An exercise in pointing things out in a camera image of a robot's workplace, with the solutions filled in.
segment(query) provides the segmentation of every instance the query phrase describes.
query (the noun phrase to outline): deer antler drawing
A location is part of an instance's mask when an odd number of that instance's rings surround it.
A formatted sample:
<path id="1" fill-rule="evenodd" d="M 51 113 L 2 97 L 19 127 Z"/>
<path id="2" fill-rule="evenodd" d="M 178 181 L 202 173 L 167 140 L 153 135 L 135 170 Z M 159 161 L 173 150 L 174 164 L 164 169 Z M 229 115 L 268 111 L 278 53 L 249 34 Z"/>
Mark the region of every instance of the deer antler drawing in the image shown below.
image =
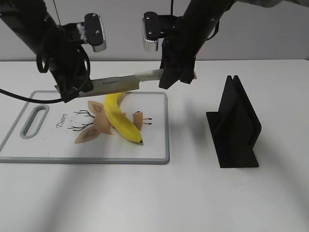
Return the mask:
<path id="1" fill-rule="evenodd" d="M 73 126 L 68 128 L 72 129 L 73 131 L 82 131 L 78 136 L 78 138 L 75 140 L 76 144 L 85 143 L 90 140 L 93 140 L 97 138 L 100 135 L 100 133 L 112 135 L 111 132 L 112 125 L 110 124 L 105 115 L 103 104 L 96 101 L 88 101 L 88 108 L 89 111 L 93 113 L 95 116 L 91 115 L 90 112 L 87 110 L 80 110 L 79 112 L 74 113 L 76 113 L 77 115 L 84 114 L 85 117 L 92 117 L 94 119 L 93 122 L 88 124 L 82 124 L 82 127 Z M 140 111 L 137 111 L 133 114 L 133 124 L 137 127 L 138 130 L 142 129 L 143 124 L 146 125 L 152 124 L 143 122 L 143 120 L 152 120 L 152 118 L 143 118 L 143 113 Z"/>

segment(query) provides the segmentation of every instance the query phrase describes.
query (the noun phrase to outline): gray wall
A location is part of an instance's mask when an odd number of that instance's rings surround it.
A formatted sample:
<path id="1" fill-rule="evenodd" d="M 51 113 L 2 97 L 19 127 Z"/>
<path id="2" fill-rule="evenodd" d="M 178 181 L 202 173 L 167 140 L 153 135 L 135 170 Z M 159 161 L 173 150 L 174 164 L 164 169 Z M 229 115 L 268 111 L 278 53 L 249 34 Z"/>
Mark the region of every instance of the gray wall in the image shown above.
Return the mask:
<path id="1" fill-rule="evenodd" d="M 56 20 L 52 0 L 46 0 Z M 175 0 L 174 14 L 182 15 L 189 0 Z M 84 20 L 86 13 L 101 15 L 107 50 L 92 60 L 159 60 L 160 52 L 143 50 L 141 18 L 144 12 L 169 13 L 170 0 L 56 0 L 62 24 Z M 309 58 L 309 8 L 283 2 L 274 8 L 236 3 L 225 13 L 218 35 L 200 50 L 198 59 Z M 34 60 L 34 55 L 0 24 L 0 60 Z"/>

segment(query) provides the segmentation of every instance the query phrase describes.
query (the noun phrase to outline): cutting board handle hole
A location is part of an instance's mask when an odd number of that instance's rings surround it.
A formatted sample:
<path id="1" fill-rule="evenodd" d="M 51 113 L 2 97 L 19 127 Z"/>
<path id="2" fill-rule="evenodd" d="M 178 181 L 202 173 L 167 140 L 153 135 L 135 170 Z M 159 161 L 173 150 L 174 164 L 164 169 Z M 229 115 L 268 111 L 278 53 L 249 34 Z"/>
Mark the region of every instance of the cutting board handle hole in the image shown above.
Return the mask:
<path id="1" fill-rule="evenodd" d="M 48 110 L 48 105 L 34 107 L 20 132 L 20 137 L 29 139 L 35 136 L 39 132 Z"/>

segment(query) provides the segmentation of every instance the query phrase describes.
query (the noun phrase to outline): black stand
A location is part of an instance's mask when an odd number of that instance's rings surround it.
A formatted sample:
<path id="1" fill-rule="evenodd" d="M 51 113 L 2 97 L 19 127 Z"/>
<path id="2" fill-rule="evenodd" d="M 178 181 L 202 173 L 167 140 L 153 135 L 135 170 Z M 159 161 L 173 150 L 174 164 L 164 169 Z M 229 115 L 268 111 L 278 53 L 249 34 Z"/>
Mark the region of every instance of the black stand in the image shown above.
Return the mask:
<path id="1" fill-rule="evenodd" d="M 262 127 L 238 76 L 227 77 L 219 111 L 206 114 L 220 167 L 258 167 L 253 147 Z"/>

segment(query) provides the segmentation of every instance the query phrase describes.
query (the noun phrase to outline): deer ear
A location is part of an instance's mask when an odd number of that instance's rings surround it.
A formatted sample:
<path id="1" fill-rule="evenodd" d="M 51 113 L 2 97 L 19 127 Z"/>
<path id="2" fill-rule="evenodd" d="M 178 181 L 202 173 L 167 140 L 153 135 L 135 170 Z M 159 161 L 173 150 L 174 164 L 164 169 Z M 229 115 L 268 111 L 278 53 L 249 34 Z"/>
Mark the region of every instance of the deer ear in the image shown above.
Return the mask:
<path id="1" fill-rule="evenodd" d="M 100 114 L 104 110 L 103 104 L 96 101 L 88 101 L 88 108 L 95 115 Z"/>
<path id="2" fill-rule="evenodd" d="M 80 133 L 80 135 L 77 137 L 74 143 L 80 144 L 80 143 L 88 142 L 90 140 L 97 138 L 100 135 L 100 133 L 101 132 L 94 126 L 89 127 L 88 129 Z"/>

